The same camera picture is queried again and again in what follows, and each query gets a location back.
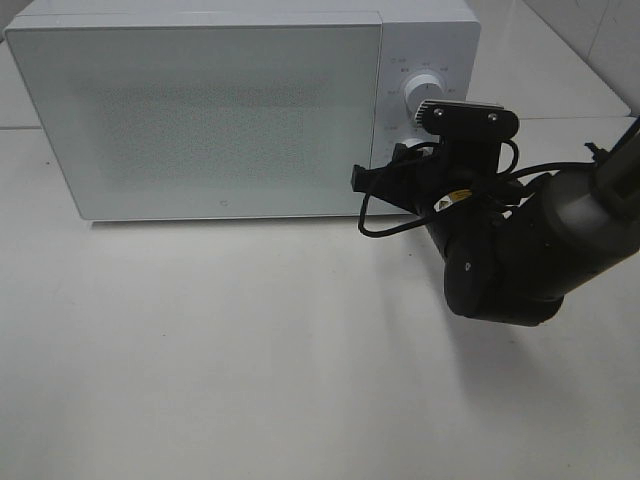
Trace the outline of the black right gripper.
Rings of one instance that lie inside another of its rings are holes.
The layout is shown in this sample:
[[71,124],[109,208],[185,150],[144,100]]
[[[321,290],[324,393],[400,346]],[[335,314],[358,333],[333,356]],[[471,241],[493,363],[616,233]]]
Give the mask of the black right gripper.
[[498,172],[502,144],[442,139],[431,148],[408,149],[396,143],[391,161],[366,169],[354,165],[350,185],[354,193],[379,199],[417,216],[433,211],[441,197],[470,189],[478,180]]

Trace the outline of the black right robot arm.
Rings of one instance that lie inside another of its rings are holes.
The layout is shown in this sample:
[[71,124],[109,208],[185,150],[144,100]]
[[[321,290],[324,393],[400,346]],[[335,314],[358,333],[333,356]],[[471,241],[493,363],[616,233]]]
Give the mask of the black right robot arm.
[[449,309],[472,319],[536,326],[565,296],[639,250],[639,128],[590,162],[498,166],[517,116],[429,105],[431,136],[397,144],[380,168],[355,166],[351,186],[413,215],[444,262]]

